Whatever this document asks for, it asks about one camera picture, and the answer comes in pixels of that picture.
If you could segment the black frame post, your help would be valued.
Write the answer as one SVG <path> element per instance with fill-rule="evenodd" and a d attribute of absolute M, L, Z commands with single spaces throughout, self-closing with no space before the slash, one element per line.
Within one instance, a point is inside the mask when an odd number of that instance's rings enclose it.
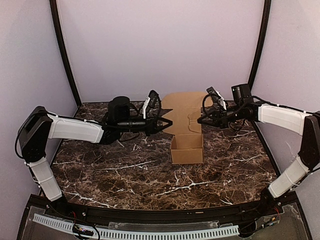
<path fill-rule="evenodd" d="M 51 18 L 53 22 L 54 31 L 55 31 L 56 41 L 58 44 L 64 71 L 65 71 L 67 81 L 68 81 L 73 99 L 75 101 L 75 104 L 77 108 L 79 108 L 82 106 L 82 101 L 80 98 L 78 88 L 76 86 L 76 81 L 73 76 L 71 64 L 70 64 L 67 49 L 66 49 L 66 44 L 64 41 L 64 36 L 63 36 L 63 31 L 62 31 L 62 26 L 61 26 L 61 21 L 59 16 L 59 10 L 58 10 L 58 1 L 49 0 L 49 5 L 50 5 Z"/>
<path fill-rule="evenodd" d="M 251 66 L 248 82 L 247 82 L 250 89 L 252 89 L 254 86 L 256 75 L 258 72 L 260 59 L 262 56 L 263 47 L 264 47 L 264 43 L 265 43 L 266 33 L 267 33 L 267 29 L 268 29 L 271 5 L 272 5 L 272 0 L 264 0 L 262 17 L 261 17 L 261 24 L 260 24 L 260 29 L 259 29 L 258 39 L 257 39 L 257 45 L 256 45 L 256 49 L 255 49 L 254 58 L 252 61 L 252 66 Z"/>

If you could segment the brown cardboard box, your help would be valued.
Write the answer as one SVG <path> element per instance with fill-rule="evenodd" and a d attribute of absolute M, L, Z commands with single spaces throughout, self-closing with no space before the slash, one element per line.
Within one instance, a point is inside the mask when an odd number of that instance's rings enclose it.
<path fill-rule="evenodd" d="M 173 164 L 202 164 L 204 162 L 204 135 L 198 119 L 207 94 L 201 91 L 167 94 L 161 102 L 163 115 L 172 125 L 163 131 L 173 135 L 170 145 Z"/>

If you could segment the right small circuit board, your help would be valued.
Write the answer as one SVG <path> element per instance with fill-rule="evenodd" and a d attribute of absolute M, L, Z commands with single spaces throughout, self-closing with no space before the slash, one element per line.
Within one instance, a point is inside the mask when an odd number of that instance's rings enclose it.
<path fill-rule="evenodd" d="M 267 227 L 271 227 L 275 224 L 278 224 L 280 222 L 280 216 L 274 216 L 272 218 L 270 218 L 268 221 L 264 222 L 260 227 L 262 229 L 267 228 Z"/>

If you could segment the left black frame post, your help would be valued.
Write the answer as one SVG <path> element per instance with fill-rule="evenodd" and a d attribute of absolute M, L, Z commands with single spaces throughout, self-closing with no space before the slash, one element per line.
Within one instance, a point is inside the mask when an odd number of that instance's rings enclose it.
<path fill-rule="evenodd" d="M 59 10 L 58 10 L 58 1 L 49 0 L 49 5 L 50 5 L 51 18 L 53 22 L 54 31 L 55 31 L 56 41 L 58 44 L 64 71 L 65 71 L 67 81 L 68 81 L 73 99 L 75 101 L 75 104 L 77 108 L 79 108 L 82 106 L 82 101 L 80 98 L 78 88 L 76 86 L 76 81 L 73 76 L 71 64 L 70 64 L 67 49 L 66 49 L 66 44 L 64 41 L 64 36 L 63 36 L 63 31 L 62 31 L 62 26 L 61 26 L 61 21 L 59 16 Z"/>

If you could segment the left small circuit board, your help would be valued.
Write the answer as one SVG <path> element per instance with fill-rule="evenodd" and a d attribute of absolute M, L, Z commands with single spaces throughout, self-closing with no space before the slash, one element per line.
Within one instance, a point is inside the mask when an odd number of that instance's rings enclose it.
<path fill-rule="evenodd" d="M 88 230 L 88 229 L 85 229 L 77 224 L 74 224 L 72 226 L 72 232 L 74 234 L 78 234 L 79 236 L 90 236 L 92 237 L 94 235 L 94 232 L 92 230 Z"/>

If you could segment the right black frame post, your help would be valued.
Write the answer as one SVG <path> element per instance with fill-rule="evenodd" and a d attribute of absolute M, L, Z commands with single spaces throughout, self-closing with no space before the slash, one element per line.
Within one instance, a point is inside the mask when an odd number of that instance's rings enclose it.
<path fill-rule="evenodd" d="M 267 33 L 267 29 L 268 29 L 271 5 L 272 5 L 272 0 L 264 0 L 262 17 L 261 17 L 261 24 L 260 24 L 260 29 L 259 29 L 258 39 L 257 39 L 257 45 L 256 45 L 256 49 L 255 49 L 254 58 L 252 61 L 252 66 L 251 66 L 248 82 L 247 82 L 250 89 L 252 89 L 254 86 L 256 75 L 258 72 L 260 59 L 262 56 L 263 47 L 264 47 L 264 43 L 265 43 L 266 33 Z"/>

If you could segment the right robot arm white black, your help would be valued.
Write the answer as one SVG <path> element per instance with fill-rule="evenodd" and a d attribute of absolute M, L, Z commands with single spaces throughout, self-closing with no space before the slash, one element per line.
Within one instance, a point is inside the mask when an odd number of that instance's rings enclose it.
<path fill-rule="evenodd" d="M 202 126 L 243 134 L 250 124 L 276 173 L 259 193 L 251 212 L 266 217 L 289 193 L 306 185 L 307 177 L 320 175 L 320 113 L 273 103 L 251 93 L 250 86 L 231 87 L 231 99 L 209 87 L 201 100 Z"/>

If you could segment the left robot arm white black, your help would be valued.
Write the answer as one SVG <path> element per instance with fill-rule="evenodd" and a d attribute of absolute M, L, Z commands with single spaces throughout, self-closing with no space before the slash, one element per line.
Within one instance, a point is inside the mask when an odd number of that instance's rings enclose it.
<path fill-rule="evenodd" d="M 120 141 L 125 133 L 144 133 L 148 137 L 173 125 L 161 111 L 162 101 L 158 96 L 147 97 L 140 107 L 126 96 L 115 97 L 107 104 L 101 120 L 62 116 L 38 105 L 17 132 L 15 154 L 24 161 L 33 180 L 51 203 L 51 210 L 58 217 L 67 218 L 71 208 L 62 200 L 65 196 L 48 160 L 48 143 L 72 140 L 110 145 Z"/>

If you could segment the small circuit board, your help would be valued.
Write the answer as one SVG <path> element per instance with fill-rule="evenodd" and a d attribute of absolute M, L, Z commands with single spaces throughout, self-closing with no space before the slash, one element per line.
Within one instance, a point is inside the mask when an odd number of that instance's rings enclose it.
<path fill-rule="evenodd" d="M 78 234 L 79 236 L 90 236 L 92 237 L 94 235 L 94 232 L 92 230 L 88 230 L 88 229 L 85 229 L 77 224 L 74 224 L 72 226 L 72 232 L 74 234 Z"/>
<path fill-rule="evenodd" d="M 260 227 L 262 229 L 267 228 L 267 227 L 271 227 L 275 224 L 278 224 L 280 222 L 280 216 L 274 216 L 272 218 L 270 218 L 268 221 L 264 222 Z"/>

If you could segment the black front table rail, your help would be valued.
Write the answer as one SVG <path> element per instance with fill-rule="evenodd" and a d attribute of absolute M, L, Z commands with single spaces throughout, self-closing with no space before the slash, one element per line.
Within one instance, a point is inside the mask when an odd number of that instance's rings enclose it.
<path fill-rule="evenodd" d="M 287 223 L 285 216 L 292 213 L 297 220 L 303 220 L 303 213 L 295 192 L 286 193 L 279 202 L 262 205 L 252 201 L 229 206 L 189 210 L 126 210 L 95 207 L 68 202 L 66 199 L 50 202 L 45 197 L 30 195 L 24 208 L 27 217 L 31 208 L 50 216 L 71 220 L 79 224 L 107 226 L 111 222 L 130 224 L 187 224 L 217 221 L 220 224 L 252 224 L 262 217 L 277 216 Z"/>

